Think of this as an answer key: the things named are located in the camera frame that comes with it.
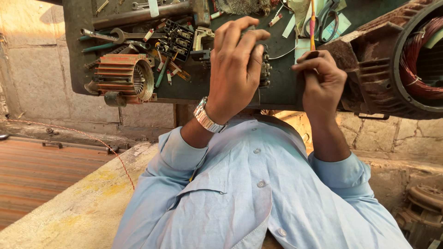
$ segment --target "metal watch strap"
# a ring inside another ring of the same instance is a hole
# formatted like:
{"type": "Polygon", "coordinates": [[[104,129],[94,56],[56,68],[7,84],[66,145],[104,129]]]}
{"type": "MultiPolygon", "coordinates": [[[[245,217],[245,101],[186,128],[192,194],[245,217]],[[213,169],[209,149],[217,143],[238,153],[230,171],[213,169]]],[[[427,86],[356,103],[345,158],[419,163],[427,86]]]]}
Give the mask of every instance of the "metal watch strap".
{"type": "Polygon", "coordinates": [[[194,116],[197,119],[197,121],[208,131],[210,132],[218,132],[221,133],[225,130],[226,127],[228,127],[228,123],[224,125],[220,125],[212,121],[205,111],[205,105],[207,101],[207,97],[204,97],[200,103],[198,104],[197,108],[195,108],[194,116]]]}

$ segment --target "workbench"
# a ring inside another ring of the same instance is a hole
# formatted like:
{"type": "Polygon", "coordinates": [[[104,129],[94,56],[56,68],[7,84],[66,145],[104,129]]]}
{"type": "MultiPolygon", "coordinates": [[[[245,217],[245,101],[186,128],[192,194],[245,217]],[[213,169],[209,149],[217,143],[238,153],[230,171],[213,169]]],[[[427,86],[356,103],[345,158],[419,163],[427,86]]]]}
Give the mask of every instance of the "workbench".
{"type": "MultiPolygon", "coordinates": [[[[106,7],[100,12],[96,10],[104,2],[104,0],[76,0],[63,1],[63,10],[66,27],[66,42],[69,49],[70,57],[70,74],[72,81],[72,89],[76,93],[91,95],[84,88],[84,84],[91,81],[96,69],[86,69],[84,65],[90,63],[102,55],[103,51],[82,53],[87,47],[97,45],[95,39],[80,42],[77,40],[80,35],[80,29],[86,28],[93,31],[91,19],[96,16],[105,16],[114,13],[130,12],[132,10],[132,2],[147,2],[147,0],[125,0],[122,5],[120,0],[109,0],[106,7]]],[[[212,2],[209,0],[210,13],[214,13],[212,2]]],[[[340,11],[352,23],[351,26],[343,34],[354,31],[359,26],[397,8],[402,5],[405,0],[347,0],[347,7],[340,11]]],[[[284,38],[282,33],[286,28],[292,14],[285,8],[281,10],[283,18],[272,27],[269,22],[275,16],[276,9],[272,10],[269,16],[260,16],[252,14],[252,17],[260,19],[257,29],[265,29],[271,33],[271,38],[258,43],[268,45],[268,53],[271,58],[285,54],[295,46],[295,32],[291,32],[288,38],[284,38]]],[[[211,21],[210,28],[216,30],[223,23],[241,18],[237,15],[229,15],[224,13],[220,17],[211,21]]],[[[289,53],[279,59],[270,60],[273,70],[269,80],[271,84],[269,88],[260,89],[260,106],[254,106],[256,109],[277,109],[277,110],[295,110],[302,111],[302,95],[304,89],[304,80],[301,75],[293,72],[290,67],[294,64],[294,52],[289,53]]],[[[154,90],[157,93],[158,102],[177,103],[177,104],[195,104],[202,97],[209,94],[210,70],[204,69],[199,62],[195,62],[191,57],[186,63],[177,62],[183,69],[191,75],[189,82],[183,80],[179,76],[172,78],[172,85],[167,82],[167,77],[163,77],[163,81],[159,88],[154,90]]],[[[154,71],[154,77],[157,79],[158,73],[154,71]]]]}

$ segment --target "wrench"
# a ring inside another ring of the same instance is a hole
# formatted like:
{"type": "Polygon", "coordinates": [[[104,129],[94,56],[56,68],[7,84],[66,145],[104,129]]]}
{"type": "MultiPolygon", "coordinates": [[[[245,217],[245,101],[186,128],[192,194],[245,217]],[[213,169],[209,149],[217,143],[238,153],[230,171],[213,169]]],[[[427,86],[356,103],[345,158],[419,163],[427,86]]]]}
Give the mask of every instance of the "wrench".
{"type": "MultiPolygon", "coordinates": [[[[165,5],[166,0],[157,0],[157,4],[158,5],[165,5]]],[[[133,10],[139,10],[139,9],[144,9],[144,8],[148,8],[148,7],[149,7],[149,3],[144,3],[144,4],[139,4],[137,2],[132,3],[133,10]]]]}
{"type": "MultiPolygon", "coordinates": [[[[118,39],[114,42],[115,44],[123,44],[127,39],[143,39],[146,36],[144,33],[126,33],[117,27],[111,31],[111,34],[116,33],[118,39]]],[[[150,39],[159,39],[162,38],[163,35],[165,35],[165,33],[154,33],[151,35],[150,39]]]]}
{"type": "MultiPolygon", "coordinates": [[[[100,38],[100,39],[104,39],[104,40],[108,40],[108,41],[113,41],[115,44],[118,44],[116,41],[118,41],[119,40],[119,38],[117,38],[117,37],[113,37],[113,36],[110,36],[110,35],[102,35],[102,34],[98,34],[97,32],[92,32],[92,31],[89,31],[89,30],[87,30],[87,29],[84,29],[84,28],[82,28],[81,30],[80,30],[80,33],[82,34],[82,35],[84,35],[84,36],[90,36],[90,37],[95,37],[95,38],[100,38]]],[[[141,47],[141,48],[143,48],[143,49],[149,49],[150,47],[151,47],[151,45],[149,45],[149,44],[147,44],[147,43],[142,43],[142,42],[136,42],[136,41],[131,41],[131,40],[125,40],[125,41],[123,41],[122,43],[125,43],[125,44],[132,44],[132,45],[135,45],[135,46],[139,46],[139,47],[141,47]]]]}

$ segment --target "hand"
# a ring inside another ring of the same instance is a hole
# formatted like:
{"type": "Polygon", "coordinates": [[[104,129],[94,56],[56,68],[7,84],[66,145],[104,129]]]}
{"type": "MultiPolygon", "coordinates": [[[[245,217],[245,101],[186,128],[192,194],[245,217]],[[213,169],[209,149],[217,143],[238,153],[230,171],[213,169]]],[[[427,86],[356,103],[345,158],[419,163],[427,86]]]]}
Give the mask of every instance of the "hand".
{"type": "Polygon", "coordinates": [[[306,60],[310,52],[297,59],[292,70],[303,70],[306,87],[303,93],[303,108],[311,125],[335,124],[335,112],[347,74],[338,69],[331,54],[326,50],[319,51],[319,56],[306,60]]]}
{"type": "Polygon", "coordinates": [[[264,48],[255,46],[255,42],[269,38],[270,34],[262,29],[250,30],[240,39],[242,30],[258,22],[258,19],[246,16],[229,21],[215,31],[205,111],[219,125],[250,103],[260,83],[264,48]]]}

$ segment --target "copper wire winding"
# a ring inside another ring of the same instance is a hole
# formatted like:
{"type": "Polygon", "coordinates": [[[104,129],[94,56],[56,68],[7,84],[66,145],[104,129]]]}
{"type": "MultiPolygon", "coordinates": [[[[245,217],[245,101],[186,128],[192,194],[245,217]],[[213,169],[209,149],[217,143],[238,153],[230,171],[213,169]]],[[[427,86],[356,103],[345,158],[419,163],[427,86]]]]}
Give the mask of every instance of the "copper wire winding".
{"type": "Polygon", "coordinates": [[[113,151],[112,150],[112,148],[111,147],[109,147],[106,143],[104,143],[102,140],[100,140],[100,139],[98,139],[98,138],[95,138],[95,137],[93,137],[93,136],[91,136],[91,135],[88,135],[88,134],[86,134],[86,133],[84,133],[84,132],[81,132],[81,131],[78,131],[78,130],[76,130],[76,129],[71,129],[71,128],[66,128],[66,127],[63,127],[63,126],[57,126],[57,125],[50,125],[50,124],[43,124],[43,123],[37,123],[37,122],[31,122],[31,121],[25,121],[25,120],[14,120],[14,119],[2,119],[2,120],[0,120],[0,121],[14,121],[14,122],[24,122],[24,123],[32,123],[32,124],[39,124],[39,125],[45,125],[45,126],[52,126],[52,127],[57,127],[57,128],[62,128],[62,129],[65,129],[65,130],[71,130],[71,131],[75,131],[75,132],[78,132],[78,133],[81,133],[81,134],[83,134],[83,135],[86,135],[86,136],[88,136],[88,137],[90,137],[90,138],[92,138],[92,139],[94,139],[94,140],[97,140],[97,141],[99,141],[99,142],[101,142],[102,144],[104,144],[106,147],[108,147],[117,157],[118,157],[118,159],[120,160],[120,162],[121,162],[121,164],[123,165],[123,169],[124,169],[124,172],[126,173],[126,175],[128,176],[128,178],[129,178],[129,181],[131,182],[131,185],[132,185],[132,189],[133,190],[135,190],[136,188],[135,188],[135,186],[134,186],[134,183],[132,182],[132,179],[131,179],[131,177],[129,176],[129,174],[128,174],[128,171],[126,170],[126,166],[124,165],[124,163],[123,163],[123,160],[120,158],[120,156],[117,154],[117,153],[115,153],[115,151],[113,151]]]}
{"type": "Polygon", "coordinates": [[[404,43],[400,57],[400,79],[412,96],[425,99],[443,98],[443,87],[432,87],[423,83],[417,75],[416,65],[421,47],[442,28],[443,17],[435,17],[423,24],[419,31],[412,33],[404,43]]]}

